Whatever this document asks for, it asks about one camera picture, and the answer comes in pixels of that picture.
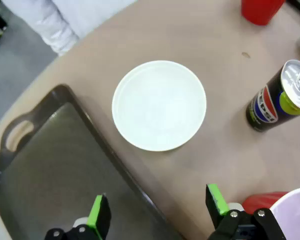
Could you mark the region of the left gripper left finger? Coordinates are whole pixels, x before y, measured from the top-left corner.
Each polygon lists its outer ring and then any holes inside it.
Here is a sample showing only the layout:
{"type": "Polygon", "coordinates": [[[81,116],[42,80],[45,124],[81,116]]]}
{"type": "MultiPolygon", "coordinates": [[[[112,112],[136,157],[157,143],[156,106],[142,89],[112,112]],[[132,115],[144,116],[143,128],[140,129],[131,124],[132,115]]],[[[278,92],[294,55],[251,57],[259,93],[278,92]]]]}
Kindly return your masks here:
{"type": "Polygon", "coordinates": [[[69,231],[51,228],[46,232],[46,240],[104,240],[110,224],[111,210],[105,194],[97,195],[87,217],[75,220],[69,231]]]}

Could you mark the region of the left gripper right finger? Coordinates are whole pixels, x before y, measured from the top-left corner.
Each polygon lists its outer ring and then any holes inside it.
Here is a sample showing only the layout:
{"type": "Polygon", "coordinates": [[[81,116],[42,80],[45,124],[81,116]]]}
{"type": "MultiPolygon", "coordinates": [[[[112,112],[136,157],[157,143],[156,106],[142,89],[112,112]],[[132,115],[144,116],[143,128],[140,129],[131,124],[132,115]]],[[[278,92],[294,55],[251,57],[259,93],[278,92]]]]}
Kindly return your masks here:
{"type": "Polygon", "coordinates": [[[268,208],[249,214],[230,209],[214,183],[206,185],[205,204],[215,231],[209,240],[283,240],[284,233],[268,208]]]}

